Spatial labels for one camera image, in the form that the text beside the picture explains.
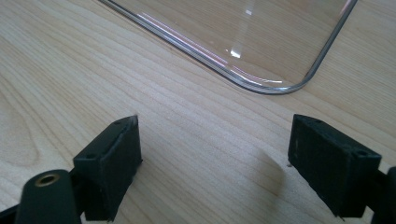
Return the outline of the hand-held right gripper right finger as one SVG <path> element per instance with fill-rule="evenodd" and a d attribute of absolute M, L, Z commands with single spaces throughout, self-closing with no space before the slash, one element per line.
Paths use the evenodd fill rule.
<path fill-rule="evenodd" d="M 337 217 L 361 217 L 381 156 L 326 122 L 294 115 L 289 162 Z"/>

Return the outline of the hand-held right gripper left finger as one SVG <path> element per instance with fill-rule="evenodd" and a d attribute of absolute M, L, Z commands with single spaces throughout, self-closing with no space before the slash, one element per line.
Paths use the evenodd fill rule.
<path fill-rule="evenodd" d="M 142 163 L 138 117 L 108 125 L 73 159 L 78 210 L 88 221 L 115 219 Z"/>

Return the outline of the clear plastic container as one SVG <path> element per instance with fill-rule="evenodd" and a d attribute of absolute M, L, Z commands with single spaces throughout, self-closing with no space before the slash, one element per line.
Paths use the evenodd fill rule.
<path fill-rule="evenodd" d="M 122 17 L 260 94 L 315 75 L 358 0 L 100 0 Z"/>

